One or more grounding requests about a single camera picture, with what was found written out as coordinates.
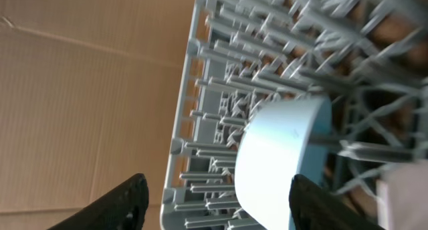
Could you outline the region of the light blue bowl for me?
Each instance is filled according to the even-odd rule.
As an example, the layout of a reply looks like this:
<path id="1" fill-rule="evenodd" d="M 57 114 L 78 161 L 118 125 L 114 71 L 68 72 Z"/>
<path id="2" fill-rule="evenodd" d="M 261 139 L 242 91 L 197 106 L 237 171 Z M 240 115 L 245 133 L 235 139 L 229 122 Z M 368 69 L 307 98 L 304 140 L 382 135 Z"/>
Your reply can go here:
<path id="1" fill-rule="evenodd" d="M 302 174 L 320 183 L 328 150 L 308 141 L 331 128 L 331 101 L 321 96 L 270 102 L 250 121 L 237 153 L 235 192 L 243 210 L 265 229 L 294 229 L 292 179 Z"/>

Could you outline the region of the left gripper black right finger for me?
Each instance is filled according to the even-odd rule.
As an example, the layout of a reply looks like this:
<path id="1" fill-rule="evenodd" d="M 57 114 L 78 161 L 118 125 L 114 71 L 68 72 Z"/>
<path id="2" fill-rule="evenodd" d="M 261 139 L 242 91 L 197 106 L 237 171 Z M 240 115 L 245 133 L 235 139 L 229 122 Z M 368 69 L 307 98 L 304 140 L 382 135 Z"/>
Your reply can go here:
<path id="1" fill-rule="evenodd" d="M 289 206 L 296 230 L 383 230 L 301 174 L 292 179 Z"/>

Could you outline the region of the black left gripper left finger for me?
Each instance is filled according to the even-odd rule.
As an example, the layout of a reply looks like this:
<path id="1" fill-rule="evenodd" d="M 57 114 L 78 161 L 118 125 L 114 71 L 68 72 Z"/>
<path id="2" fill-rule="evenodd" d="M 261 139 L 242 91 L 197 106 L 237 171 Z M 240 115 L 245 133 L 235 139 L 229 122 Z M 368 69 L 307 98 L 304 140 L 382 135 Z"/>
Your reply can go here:
<path id="1" fill-rule="evenodd" d="M 49 230 L 141 230 L 148 206 L 148 184 L 137 173 Z"/>

